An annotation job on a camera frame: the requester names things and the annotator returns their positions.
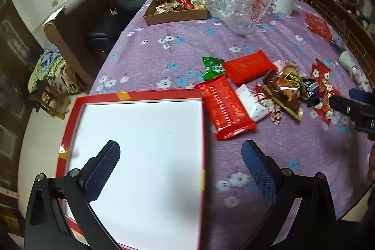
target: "table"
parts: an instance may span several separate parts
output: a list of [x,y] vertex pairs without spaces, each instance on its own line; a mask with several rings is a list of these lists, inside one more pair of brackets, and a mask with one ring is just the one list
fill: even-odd
[[[143,5],[121,33],[90,94],[190,89],[203,81],[203,56],[231,60],[260,49],[272,61],[293,60],[308,75],[312,63],[320,59],[330,66],[330,82],[343,96],[348,97],[349,90],[356,87],[336,62],[338,56],[329,43],[308,30],[303,12],[316,12],[306,3],[295,1],[289,17],[269,8],[254,26],[254,32],[244,36],[231,32],[218,18],[147,26],[143,14],[150,2]],[[261,80],[247,83],[249,89],[256,82]],[[225,141],[216,140],[214,127],[207,120],[207,226],[202,235],[203,249],[241,246],[270,207],[241,159],[241,145],[248,139],[253,139],[280,168],[288,167],[306,176],[323,172],[337,218],[363,196],[371,184],[366,176],[372,143],[365,134],[354,130],[347,117],[339,113],[334,117],[327,126],[304,105],[300,123],[287,113],[278,126],[266,117],[255,131]],[[147,177],[140,179],[147,184]],[[278,239],[288,232],[297,209],[298,202]]]

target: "open box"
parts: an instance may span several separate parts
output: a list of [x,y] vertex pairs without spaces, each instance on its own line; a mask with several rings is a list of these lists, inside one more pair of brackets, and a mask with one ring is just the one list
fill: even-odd
[[155,0],[152,0],[149,8],[144,14],[144,20],[147,25],[156,25],[170,22],[180,22],[183,20],[207,19],[209,12],[207,9],[191,9],[175,12],[158,13],[156,7],[159,6]]

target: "wooden door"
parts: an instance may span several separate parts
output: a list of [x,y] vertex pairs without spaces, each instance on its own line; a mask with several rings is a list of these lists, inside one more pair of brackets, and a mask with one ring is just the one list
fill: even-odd
[[12,1],[0,0],[0,222],[12,233],[16,222],[10,211],[18,209],[18,201],[6,194],[17,192],[19,154],[32,110],[27,83],[42,53]]

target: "brown armchair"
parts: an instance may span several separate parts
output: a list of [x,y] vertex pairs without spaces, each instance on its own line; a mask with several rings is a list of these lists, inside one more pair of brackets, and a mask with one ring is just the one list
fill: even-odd
[[109,0],[69,0],[57,17],[44,26],[46,38],[88,88],[94,83],[101,63],[87,48],[85,37],[107,12]]

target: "tiled floor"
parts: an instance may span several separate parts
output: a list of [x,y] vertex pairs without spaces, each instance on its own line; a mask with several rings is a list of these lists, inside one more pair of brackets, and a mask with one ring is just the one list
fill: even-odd
[[[70,108],[72,108],[75,99],[82,95],[85,93],[70,96],[72,101]],[[31,114],[19,160],[19,208],[23,216],[26,216],[27,203],[36,175],[45,173],[47,177],[55,177],[57,152],[69,114],[70,112],[67,113],[65,120],[52,118],[43,110],[39,110],[37,113],[33,110]],[[369,193],[344,219],[360,221],[367,210],[368,196]]]

